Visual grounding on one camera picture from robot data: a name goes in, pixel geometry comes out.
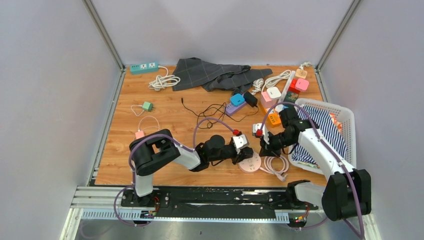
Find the round pink power socket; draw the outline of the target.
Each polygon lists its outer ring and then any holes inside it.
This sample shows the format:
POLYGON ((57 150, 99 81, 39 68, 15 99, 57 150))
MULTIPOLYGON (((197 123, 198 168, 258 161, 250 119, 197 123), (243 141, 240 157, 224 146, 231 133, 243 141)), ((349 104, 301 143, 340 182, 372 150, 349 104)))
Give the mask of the round pink power socket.
POLYGON ((262 159, 257 152, 253 153, 253 156, 242 160, 237 164, 238 168, 247 174, 253 174, 257 172, 262 165, 262 159))

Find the black power adapter brick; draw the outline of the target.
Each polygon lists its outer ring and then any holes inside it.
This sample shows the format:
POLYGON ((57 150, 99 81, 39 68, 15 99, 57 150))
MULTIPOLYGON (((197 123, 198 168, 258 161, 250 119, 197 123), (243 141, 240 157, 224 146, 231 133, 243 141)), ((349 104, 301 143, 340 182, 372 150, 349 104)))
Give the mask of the black power adapter brick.
POLYGON ((248 92, 248 91, 245 92, 243 94, 243 98, 244 98, 245 102, 249 106, 251 106, 252 108, 257 107, 257 105, 258 105, 258 99, 253 94, 251 94, 250 92, 248 92))

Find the pink USB charger plug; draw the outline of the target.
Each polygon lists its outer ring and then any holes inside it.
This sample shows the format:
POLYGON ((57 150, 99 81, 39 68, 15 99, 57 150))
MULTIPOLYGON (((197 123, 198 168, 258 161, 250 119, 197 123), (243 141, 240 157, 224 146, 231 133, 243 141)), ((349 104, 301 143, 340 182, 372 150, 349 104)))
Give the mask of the pink USB charger plug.
POLYGON ((141 139, 145 136, 145 132, 143 130, 136 131, 134 133, 135 139, 141 139))

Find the purple USB power strip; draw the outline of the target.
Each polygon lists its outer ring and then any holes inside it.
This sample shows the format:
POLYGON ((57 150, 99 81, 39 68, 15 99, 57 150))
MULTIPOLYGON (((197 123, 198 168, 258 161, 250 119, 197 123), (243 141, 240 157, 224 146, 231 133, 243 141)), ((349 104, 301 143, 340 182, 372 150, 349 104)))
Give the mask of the purple USB power strip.
POLYGON ((232 115, 234 115, 235 113, 237 113, 239 110, 241 110, 243 107, 245 107, 247 105, 246 102, 243 102, 242 104, 235 106, 234 104, 232 104, 231 102, 228 103, 225 107, 225 111, 224 113, 231 117, 232 115))

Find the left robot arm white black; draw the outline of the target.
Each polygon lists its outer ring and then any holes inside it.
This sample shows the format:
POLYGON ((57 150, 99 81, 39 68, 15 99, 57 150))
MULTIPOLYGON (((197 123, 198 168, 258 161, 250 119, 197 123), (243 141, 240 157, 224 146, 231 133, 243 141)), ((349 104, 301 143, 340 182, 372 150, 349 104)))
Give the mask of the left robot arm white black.
POLYGON ((254 150, 246 136, 237 132, 229 143, 220 135, 213 135, 206 142, 189 148, 175 138, 169 129, 143 136, 129 144, 129 165, 132 171, 134 200, 140 206, 153 201, 153 176, 169 163, 184 166, 191 172, 207 169, 212 162, 231 160, 236 165, 252 158, 254 150))

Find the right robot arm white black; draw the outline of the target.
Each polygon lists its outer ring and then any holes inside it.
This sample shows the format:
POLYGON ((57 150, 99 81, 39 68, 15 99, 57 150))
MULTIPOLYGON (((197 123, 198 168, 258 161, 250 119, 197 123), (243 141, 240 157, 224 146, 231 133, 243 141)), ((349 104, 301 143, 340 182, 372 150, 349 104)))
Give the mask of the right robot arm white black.
POLYGON ((298 144, 303 147, 320 167, 327 180, 319 186, 307 180, 288 185, 286 204, 298 209, 305 202, 323 209, 331 221, 353 217, 362 219, 372 211, 371 175, 365 169, 356 169, 347 162, 327 141, 319 125, 303 107, 289 103, 279 113, 284 131, 272 135, 264 129, 265 123, 256 124, 253 133, 260 139, 262 153, 274 154, 286 147, 298 144))

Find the teal power strip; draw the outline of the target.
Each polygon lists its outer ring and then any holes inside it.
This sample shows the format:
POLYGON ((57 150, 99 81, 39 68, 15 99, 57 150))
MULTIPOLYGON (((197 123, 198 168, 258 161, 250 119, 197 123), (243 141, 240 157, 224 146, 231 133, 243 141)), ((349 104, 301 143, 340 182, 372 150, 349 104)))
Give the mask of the teal power strip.
POLYGON ((153 73, 159 70, 157 62, 133 64, 129 68, 132 75, 140 75, 146 73, 153 73))

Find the blue square plug adapter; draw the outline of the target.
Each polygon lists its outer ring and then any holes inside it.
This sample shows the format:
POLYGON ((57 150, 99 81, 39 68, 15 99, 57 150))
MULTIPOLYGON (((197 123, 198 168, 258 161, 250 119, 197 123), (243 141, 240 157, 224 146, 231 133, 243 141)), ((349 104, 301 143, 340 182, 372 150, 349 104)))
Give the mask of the blue square plug adapter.
POLYGON ((230 103, 235 107, 242 105, 244 102, 245 98, 242 94, 237 93, 230 97, 230 103))

